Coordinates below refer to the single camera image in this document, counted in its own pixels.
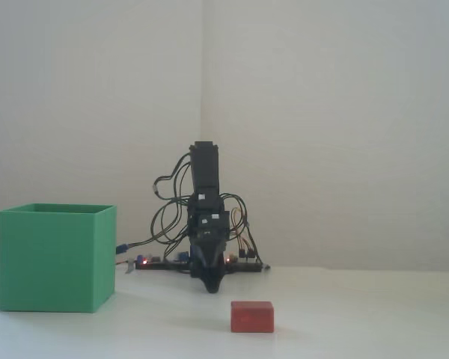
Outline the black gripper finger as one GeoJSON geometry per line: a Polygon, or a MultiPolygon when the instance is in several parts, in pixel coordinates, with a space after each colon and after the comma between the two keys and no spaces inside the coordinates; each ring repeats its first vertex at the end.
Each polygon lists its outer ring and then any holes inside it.
{"type": "Polygon", "coordinates": [[[201,249],[197,246],[190,247],[190,276],[195,279],[200,279],[208,293],[214,293],[214,275],[212,269],[204,265],[201,249]]]}
{"type": "Polygon", "coordinates": [[[209,292],[217,293],[221,281],[225,275],[225,259],[224,259],[225,246],[217,247],[210,260],[210,279],[209,279],[209,292]]]}

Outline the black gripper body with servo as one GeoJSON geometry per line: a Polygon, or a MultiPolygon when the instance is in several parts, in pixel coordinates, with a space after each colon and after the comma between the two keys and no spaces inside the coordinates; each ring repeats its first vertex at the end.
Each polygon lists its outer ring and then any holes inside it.
{"type": "Polygon", "coordinates": [[[196,228],[190,233],[191,245],[224,250],[227,242],[227,229],[223,227],[196,228]]]}

